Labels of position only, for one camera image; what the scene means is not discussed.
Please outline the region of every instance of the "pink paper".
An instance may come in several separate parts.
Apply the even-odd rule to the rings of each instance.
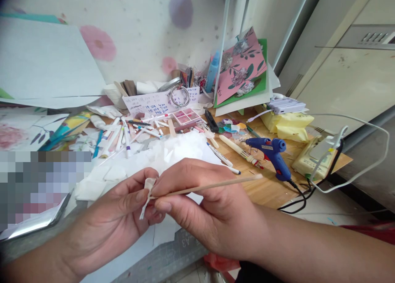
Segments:
[[[256,38],[254,29],[251,29],[244,36],[247,39],[248,47],[241,53],[232,56],[233,61],[230,67],[219,75],[217,105],[224,102],[230,96],[234,95],[245,82],[258,77],[267,70],[265,60],[263,59],[262,50],[258,39]],[[234,46],[224,53],[233,53]],[[232,78],[240,69],[245,68],[247,76],[239,84],[233,84]]]

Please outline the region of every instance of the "wooden desk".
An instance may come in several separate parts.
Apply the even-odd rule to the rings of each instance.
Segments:
[[[215,117],[214,109],[210,109],[210,112],[213,114],[213,117],[217,122],[222,121],[223,119],[230,118],[227,114],[223,116]],[[247,121],[247,119],[255,116],[256,114],[257,114],[256,111],[252,107],[245,109],[243,116],[240,115],[240,113],[237,111],[231,113],[233,118],[243,122]],[[103,120],[107,124],[112,122],[112,120],[109,118],[103,118]],[[273,139],[276,138],[277,136],[276,134],[269,133],[268,129],[265,127],[265,125],[263,124],[260,118],[256,118],[252,123],[249,123],[248,125],[261,137]],[[92,123],[90,123],[88,127],[94,128]],[[162,128],[162,131],[164,132],[164,134],[169,133],[168,128]],[[248,134],[245,137],[246,137],[245,139],[247,139],[247,137],[250,138],[254,136],[252,134]],[[299,195],[299,193],[294,188],[292,188],[288,183],[279,181],[276,178],[276,172],[274,170],[272,163],[263,160],[264,155],[261,151],[255,151],[254,149],[251,150],[251,148],[245,143],[239,144],[239,146],[241,146],[245,151],[248,152],[251,151],[253,156],[256,159],[258,159],[261,162],[261,164],[265,167],[264,170],[256,168],[251,163],[247,162],[244,158],[242,158],[239,154],[237,154],[233,149],[228,147],[225,143],[221,141],[221,139],[219,139],[219,134],[215,135],[215,140],[219,144],[218,151],[233,163],[233,167],[235,169],[238,169],[242,172],[242,176],[248,177],[251,176],[252,173],[254,174],[262,173],[262,175],[264,176],[263,179],[244,183],[244,188],[254,203],[277,209],[281,207],[281,205],[285,204],[286,202],[292,200],[293,198]],[[307,184],[306,179],[301,174],[295,172],[291,168],[292,162],[297,158],[297,156],[300,154],[300,152],[303,150],[306,144],[302,142],[295,142],[292,140],[285,140],[285,141],[287,143],[287,150],[286,152],[283,152],[281,155],[285,163],[290,168],[293,181],[296,184],[300,184],[300,183]],[[341,154],[339,156],[337,164],[335,165],[335,168],[333,169],[333,172],[344,167],[346,164],[350,163],[351,161],[352,159],[350,157]],[[305,188],[302,186],[299,186],[299,188],[301,189],[301,191],[305,190]]]

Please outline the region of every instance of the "left hand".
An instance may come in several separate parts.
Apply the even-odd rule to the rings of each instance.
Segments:
[[[129,249],[150,225],[163,221],[165,214],[153,206],[139,220],[148,196],[146,178],[158,178],[158,172],[145,168],[120,182],[61,234],[63,260],[74,274],[94,272]]]

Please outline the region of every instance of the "pink card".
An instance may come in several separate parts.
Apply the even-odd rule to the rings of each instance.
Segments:
[[[253,27],[245,34],[246,43],[240,42],[224,52],[224,56],[232,56],[232,62],[226,69],[222,68],[219,75],[217,105],[235,94],[239,88],[266,71],[267,66]]]

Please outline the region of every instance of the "extension cord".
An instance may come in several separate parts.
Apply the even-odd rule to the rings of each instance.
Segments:
[[[315,146],[322,140],[324,140],[322,136],[316,136],[305,146],[300,155],[296,158],[296,160],[292,163],[291,167],[305,176],[306,174],[312,174],[313,170],[318,163],[319,159],[313,158],[310,156],[310,152],[313,150]],[[316,179],[324,179],[326,174],[328,173],[329,167],[333,158],[335,156],[335,152],[331,152],[320,164],[317,169],[316,175],[314,178]]]

